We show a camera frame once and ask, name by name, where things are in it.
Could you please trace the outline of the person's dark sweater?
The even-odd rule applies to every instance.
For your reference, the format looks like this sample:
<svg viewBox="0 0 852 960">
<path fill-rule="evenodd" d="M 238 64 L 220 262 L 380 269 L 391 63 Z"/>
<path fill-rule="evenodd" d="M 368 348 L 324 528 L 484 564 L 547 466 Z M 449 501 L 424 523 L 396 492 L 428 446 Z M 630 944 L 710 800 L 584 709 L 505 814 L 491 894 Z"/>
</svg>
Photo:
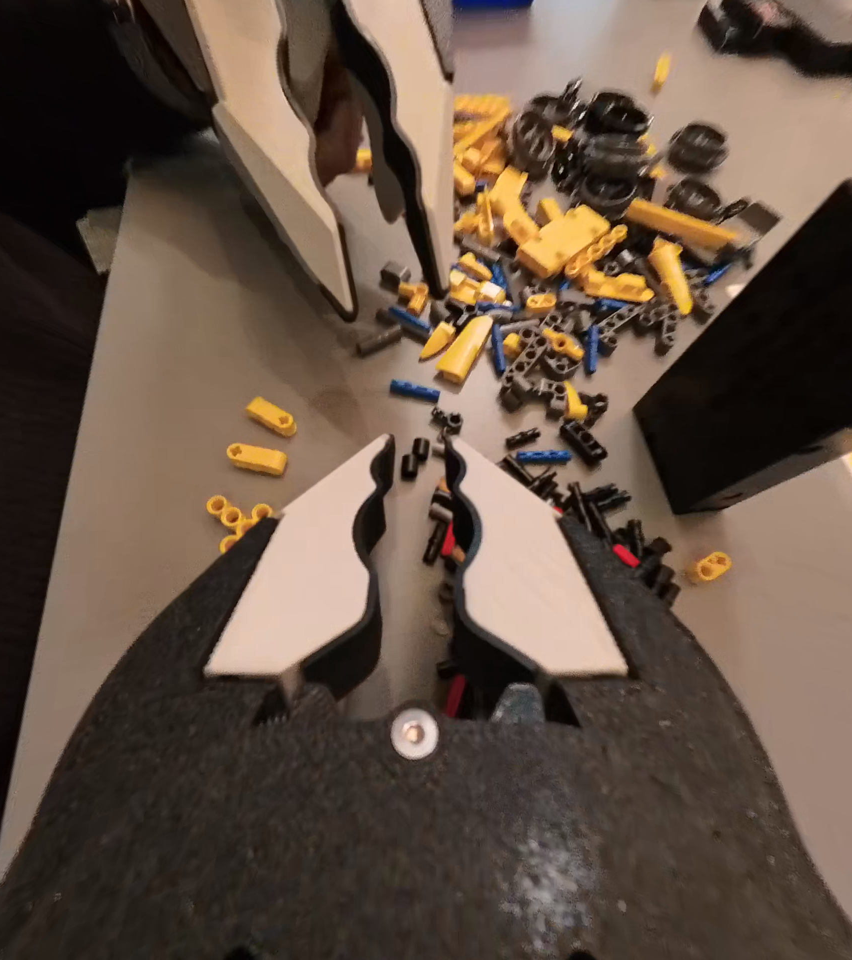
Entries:
<svg viewBox="0 0 852 960">
<path fill-rule="evenodd" d="M 102 2 L 0 2 L 0 820 L 120 203 L 135 84 Z"/>
</svg>

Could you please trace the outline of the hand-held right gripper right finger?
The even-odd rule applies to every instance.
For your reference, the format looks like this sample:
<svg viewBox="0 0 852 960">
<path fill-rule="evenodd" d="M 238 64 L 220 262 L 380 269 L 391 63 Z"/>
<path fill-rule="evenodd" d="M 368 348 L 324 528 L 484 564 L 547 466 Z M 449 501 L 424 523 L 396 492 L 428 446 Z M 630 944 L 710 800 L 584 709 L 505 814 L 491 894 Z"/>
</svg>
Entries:
<svg viewBox="0 0 852 960">
<path fill-rule="evenodd" d="M 462 559 L 454 578 L 454 659 L 487 694 L 515 684 L 628 675 L 560 515 L 462 439 L 446 448 Z"/>
</svg>

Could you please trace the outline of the yellow thin liftarm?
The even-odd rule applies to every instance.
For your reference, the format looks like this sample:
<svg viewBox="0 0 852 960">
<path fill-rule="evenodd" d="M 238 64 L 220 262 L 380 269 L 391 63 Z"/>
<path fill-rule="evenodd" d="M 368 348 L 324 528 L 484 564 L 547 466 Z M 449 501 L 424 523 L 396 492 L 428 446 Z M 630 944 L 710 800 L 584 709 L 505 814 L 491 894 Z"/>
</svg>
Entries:
<svg viewBox="0 0 852 960">
<path fill-rule="evenodd" d="M 255 396 L 248 402 L 244 412 L 253 422 L 278 436 L 289 438 L 297 432 L 297 423 L 292 414 L 261 396 Z"/>
<path fill-rule="evenodd" d="M 288 456 L 281 450 L 235 442 L 228 445 L 226 456 L 237 469 L 282 477 L 287 469 Z"/>
</svg>

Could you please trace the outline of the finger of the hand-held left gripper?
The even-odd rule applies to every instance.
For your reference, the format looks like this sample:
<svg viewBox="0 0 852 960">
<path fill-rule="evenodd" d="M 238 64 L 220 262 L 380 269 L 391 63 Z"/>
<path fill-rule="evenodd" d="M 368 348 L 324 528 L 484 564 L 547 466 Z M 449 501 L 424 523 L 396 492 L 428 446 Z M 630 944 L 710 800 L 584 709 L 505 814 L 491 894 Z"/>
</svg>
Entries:
<svg viewBox="0 0 852 960">
<path fill-rule="evenodd" d="M 402 220 L 432 295 L 448 292 L 454 221 L 451 2 L 328 4 L 358 90 L 384 220 Z"/>
<path fill-rule="evenodd" d="M 314 119 L 331 25 L 321 2 L 187 2 L 223 149 L 320 292 L 345 320 L 357 295 L 339 212 L 315 165 Z"/>
</svg>

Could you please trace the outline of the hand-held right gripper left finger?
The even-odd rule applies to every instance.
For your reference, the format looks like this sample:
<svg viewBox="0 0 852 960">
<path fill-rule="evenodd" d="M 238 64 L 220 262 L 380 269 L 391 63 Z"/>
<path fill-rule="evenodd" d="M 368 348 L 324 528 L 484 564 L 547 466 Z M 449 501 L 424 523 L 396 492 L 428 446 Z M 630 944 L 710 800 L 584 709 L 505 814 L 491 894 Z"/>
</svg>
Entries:
<svg viewBox="0 0 852 960">
<path fill-rule="evenodd" d="M 383 616 L 373 552 L 386 530 L 395 438 L 383 434 L 296 498 L 276 522 L 207 659 L 206 678 L 306 685 L 336 701 L 375 671 Z"/>
</svg>

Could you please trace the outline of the pile of black red pins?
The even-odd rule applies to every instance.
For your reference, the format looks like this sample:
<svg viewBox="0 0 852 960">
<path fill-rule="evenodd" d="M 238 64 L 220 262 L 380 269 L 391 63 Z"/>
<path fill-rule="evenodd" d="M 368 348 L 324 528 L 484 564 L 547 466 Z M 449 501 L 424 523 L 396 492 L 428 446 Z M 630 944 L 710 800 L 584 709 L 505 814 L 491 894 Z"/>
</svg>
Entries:
<svg viewBox="0 0 852 960">
<path fill-rule="evenodd" d="M 487 694 L 476 688 L 464 675 L 454 659 L 454 578 L 456 566 L 462 559 L 462 552 L 455 545 L 453 531 L 453 501 L 446 483 L 446 448 L 450 441 L 461 440 L 454 427 L 456 420 L 445 415 L 440 409 L 433 409 L 433 421 L 438 425 L 434 442 L 425 438 L 416 438 L 408 453 L 403 457 L 400 476 L 406 482 L 412 481 L 415 471 L 421 469 L 427 457 L 442 465 L 442 474 L 437 480 L 429 505 L 431 533 L 423 553 L 423 563 L 427 566 L 440 564 L 444 577 L 439 585 L 438 601 L 442 613 L 441 624 L 448 630 L 443 655 L 434 668 L 436 680 L 443 696 L 445 713 L 452 717 L 472 716 L 480 710 L 491 710 L 493 698 L 511 687 L 529 686 L 529 683 L 514 683 L 501 693 Z M 547 460 L 545 450 L 517 450 L 507 452 L 493 464 L 507 475 L 518 481 L 523 487 L 542 499 L 560 515 L 560 525 L 569 539 L 574 554 L 584 570 L 593 594 L 600 603 L 601 610 L 619 643 L 628 663 L 628 675 L 625 678 L 596 678 L 584 681 L 562 681 L 549 691 L 543 691 L 545 699 L 564 694 L 568 685 L 577 685 L 593 681 L 624 681 L 636 673 L 635 660 L 625 647 L 624 627 L 618 626 L 613 618 L 614 593 L 610 587 L 602 587 L 599 580 L 587 570 L 587 554 L 590 548 L 598 548 L 600 557 L 611 559 L 615 575 L 624 574 L 625 581 L 640 587 L 650 598 L 655 599 L 669 611 L 679 588 L 671 571 L 663 573 L 664 558 L 672 547 L 662 538 L 648 539 L 640 522 L 630 520 L 614 526 L 610 520 L 629 502 L 628 491 L 615 484 L 583 487 L 571 482 L 561 488 L 555 477 L 554 463 Z"/>
</svg>

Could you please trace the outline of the person's left hand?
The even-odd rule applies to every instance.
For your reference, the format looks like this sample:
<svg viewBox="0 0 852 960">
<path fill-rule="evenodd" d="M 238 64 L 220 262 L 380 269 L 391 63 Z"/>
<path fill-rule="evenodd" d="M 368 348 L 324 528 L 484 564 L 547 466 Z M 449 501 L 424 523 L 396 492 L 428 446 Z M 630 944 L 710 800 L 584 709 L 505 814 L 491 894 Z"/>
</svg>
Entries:
<svg viewBox="0 0 852 960">
<path fill-rule="evenodd" d="M 322 187 L 350 173 L 356 165 L 362 134 L 360 99 L 338 54 L 324 62 L 319 106 L 313 124 L 314 163 Z"/>
</svg>

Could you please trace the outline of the black perforated block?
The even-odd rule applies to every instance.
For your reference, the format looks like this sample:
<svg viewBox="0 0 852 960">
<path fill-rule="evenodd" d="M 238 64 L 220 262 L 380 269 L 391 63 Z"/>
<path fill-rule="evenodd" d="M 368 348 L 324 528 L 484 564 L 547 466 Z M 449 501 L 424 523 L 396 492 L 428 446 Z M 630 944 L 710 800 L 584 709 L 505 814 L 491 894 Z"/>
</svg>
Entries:
<svg viewBox="0 0 852 960">
<path fill-rule="evenodd" d="M 852 452 L 852 178 L 633 413 L 680 517 L 726 510 Z"/>
</svg>

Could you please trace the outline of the black flat electronic device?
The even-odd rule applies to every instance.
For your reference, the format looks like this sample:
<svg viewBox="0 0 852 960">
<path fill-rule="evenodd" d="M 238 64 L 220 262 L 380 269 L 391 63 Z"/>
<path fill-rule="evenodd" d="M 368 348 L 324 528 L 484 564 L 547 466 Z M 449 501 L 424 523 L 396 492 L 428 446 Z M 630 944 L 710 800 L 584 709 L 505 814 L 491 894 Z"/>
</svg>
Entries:
<svg viewBox="0 0 852 960">
<path fill-rule="evenodd" d="M 718 54 L 779 59 L 805 77 L 852 79 L 852 12 L 836 2 L 709 1 L 696 27 Z"/>
</svg>

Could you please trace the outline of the group of dark sprocket wheels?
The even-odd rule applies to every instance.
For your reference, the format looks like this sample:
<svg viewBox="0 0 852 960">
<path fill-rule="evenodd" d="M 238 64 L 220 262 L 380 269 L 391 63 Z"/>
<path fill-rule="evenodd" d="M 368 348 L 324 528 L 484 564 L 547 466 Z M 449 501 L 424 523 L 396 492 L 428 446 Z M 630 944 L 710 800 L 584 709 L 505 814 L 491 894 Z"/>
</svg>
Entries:
<svg viewBox="0 0 852 960">
<path fill-rule="evenodd" d="M 584 99 L 581 80 L 560 92 L 530 98 L 507 127 L 511 165 L 533 182 L 550 179 L 571 201 L 620 220 L 630 204 L 652 201 L 656 185 L 673 171 L 662 204 L 713 223 L 741 214 L 749 198 L 724 202 L 708 183 L 729 155 L 726 133 L 692 122 L 677 130 L 665 150 L 649 138 L 652 114 L 630 94 L 602 89 Z"/>
</svg>

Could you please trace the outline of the pile of yellow black bricks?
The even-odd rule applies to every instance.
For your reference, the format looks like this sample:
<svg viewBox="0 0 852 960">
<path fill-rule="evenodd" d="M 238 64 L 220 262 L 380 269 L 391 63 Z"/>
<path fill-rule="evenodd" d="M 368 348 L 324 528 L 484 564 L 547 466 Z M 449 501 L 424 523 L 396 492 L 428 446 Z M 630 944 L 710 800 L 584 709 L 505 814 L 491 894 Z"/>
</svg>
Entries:
<svg viewBox="0 0 852 960">
<path fill-rule="evenodd" d="M 559 446 L 542 449 L 547 460 L 578 459 L 592 470 L 607 457 L 594 428 L 609 401 L 578 389 L 577 378 L 592 377 L 624 333 L 650 337 L 664 356 L 684 319 L 707 324 L 712 287 L 752 267 L 781 216 L 751 198 L 720 223 L 668 209 L 665 189 L 681 178 L 670 171 L 652 200 L 638 198 L 612 220 L 511 165 L 507 127 L 522 107 L 498 94 L 456 95 L 448 292 L 435 297 L 408 268 L 387 262 L 381 287 L 393 302 L 355 351 L 366 358 L 406 338 L 420 342 L 419 362 L 434 362 L 437 383 L 453 387 L 486 356 L 505 414 L 538 403 L 557 424 Z M 538 450 L 539 437 L 523 429 L 504 448 Z"/>
</svg>

